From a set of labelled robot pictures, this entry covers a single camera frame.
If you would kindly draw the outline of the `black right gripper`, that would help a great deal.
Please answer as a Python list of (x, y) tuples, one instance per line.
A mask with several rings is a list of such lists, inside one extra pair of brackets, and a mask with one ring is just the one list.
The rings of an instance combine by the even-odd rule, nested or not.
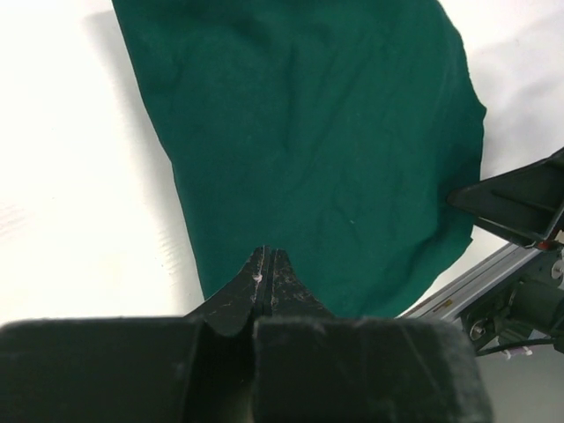
[[(563, 151), (455, 189), (447, 202), (517, 246), (562, 249)], [(478, 356), (534, 345), (563, 350), (563, 252), (531, 254), (513, 267), (504, 265), (501, 279), (460, 313)]]

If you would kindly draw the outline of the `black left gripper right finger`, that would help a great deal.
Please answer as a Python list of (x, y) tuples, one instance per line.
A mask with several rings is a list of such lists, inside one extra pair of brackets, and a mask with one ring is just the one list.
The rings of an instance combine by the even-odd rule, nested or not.
[(257, 422), (338, 422), (338, 321), (275, 249), (256, 312), (253, 416)]

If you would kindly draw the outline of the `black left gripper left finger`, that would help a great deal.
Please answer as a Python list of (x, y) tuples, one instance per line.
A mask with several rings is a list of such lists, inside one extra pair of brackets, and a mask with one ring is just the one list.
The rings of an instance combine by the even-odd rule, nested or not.
[(252, 420), (253, 331), (265, 315), (269, 249), (253, 251), (236, 276), (189, 315), (201, 320), (190, 363), (184, 422)]

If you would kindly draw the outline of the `green surgical drape cloth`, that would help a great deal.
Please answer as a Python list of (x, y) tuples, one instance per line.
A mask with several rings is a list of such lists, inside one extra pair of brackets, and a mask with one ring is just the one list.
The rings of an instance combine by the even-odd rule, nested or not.
[(333, 313), (396, 316), (471, 243), (486, 110), (436, 1), (116, 1), (205, 297), (283, 249)]

